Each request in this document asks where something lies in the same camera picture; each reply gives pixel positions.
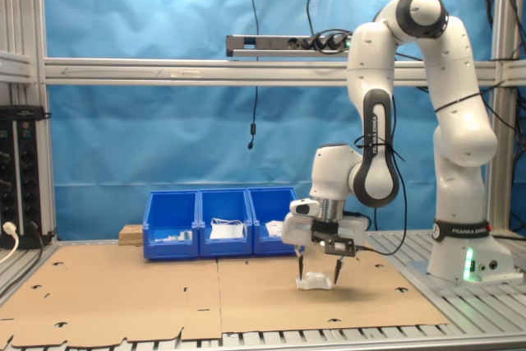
cardboard surface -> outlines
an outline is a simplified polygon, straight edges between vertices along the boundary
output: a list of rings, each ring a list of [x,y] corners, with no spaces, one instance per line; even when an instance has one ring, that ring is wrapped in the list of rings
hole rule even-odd
[[[305,272],[332,277],[335,262],[309,251]],[[345,258],[332,290],[298,290],[297,275],[296,257],[153,263],[139,247],[61,247],[0,307],[0,349],[12,336],[16,347],[67,341],[88,348],[173,339],[181,330],[183,339],[217,339],[224,332],[448,322],[372,252]]]
[[[146,263],[138,247],[61,247],[0,308],[0,345],[13,335],[16,347],[173,339],[183,327],[184,339],[221,337],[217,263]]]
[[[304,272],[325,272],[332,278],[335,263],[335,256],[310,251]],[[223,332],[448,323],[383,256],[374,252],[360,252],[358,259],[345,258],[332,290],[298,290],[297,276],[296,257],[219,261]],[[408,291],[401,293],[397,288]]]

blue plastic bin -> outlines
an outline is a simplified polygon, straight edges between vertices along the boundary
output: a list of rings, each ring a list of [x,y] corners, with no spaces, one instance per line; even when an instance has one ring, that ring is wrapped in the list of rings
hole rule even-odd
[[[246,225],[244,238],[211,239],[212,218],[238,219]],[[246,189],[199,191],[199,249],[201,256],[252,254],[252,217]]]
[[[292,244],[284,244],[281,238],[269,236],[266,223],[285,221],[285,216],[290,211],[290,202],[297,198],[292,187],[248,188],[248,200],[254,224],[255,255],[294,254]]]
[[[142,224],[145,258],[192,259],[199,256],[197,191],[150,192]],[[191,240],[159,241],[191,231]]]

wooden block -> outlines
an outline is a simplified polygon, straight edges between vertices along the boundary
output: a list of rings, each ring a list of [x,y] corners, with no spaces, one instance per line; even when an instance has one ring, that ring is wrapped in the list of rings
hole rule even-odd
[[[118,234],[119,246],[142,246],[142,225],[125,225]]]

white object in bin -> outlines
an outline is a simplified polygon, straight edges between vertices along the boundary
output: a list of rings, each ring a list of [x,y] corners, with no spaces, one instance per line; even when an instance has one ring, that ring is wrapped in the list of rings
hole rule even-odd
[[[156,238],[156,242],[175,242],[175,241],[191,241],[191,230],[183,230],[178,236],[169,235],[167,238]]]
[[[212,238],[243,238],[243,231],[245,230],[245,224],[239,219],[220,219],[213,218],[210,221],[212,225]]]
[[[298,289],[332,289],[333,284],[330,278],[324,273],[308,271],[302,279],[296,278],[296,288]]]
[[[283,232],[283,221],[270,221],[265,224],[271,238],[280,238]]]

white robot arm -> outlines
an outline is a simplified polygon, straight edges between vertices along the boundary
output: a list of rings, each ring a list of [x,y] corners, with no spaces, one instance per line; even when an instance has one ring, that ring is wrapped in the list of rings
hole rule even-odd
[[[511,255],[490,236],[484,217],[481,166],[495,154],[497,140],[480,97],[468,34],[441,0],[392,0],[373,22],[354,31],[348,95],[362,118],[362,155],[346,144],[317,150],[310,198],[291,204],[282,239],[354,256],[363,247],[366,225],[344,217],[347,195],[374,208],[396,198],[391,135],[395,52],[409,42],[422,50],[439,123],[434,135],[436,241],[428,271],[453,282],[508,279],[514,272]],[[474,255],[480,263],[475,268],[470,263],[466,273],[468,257],[473,262]]]

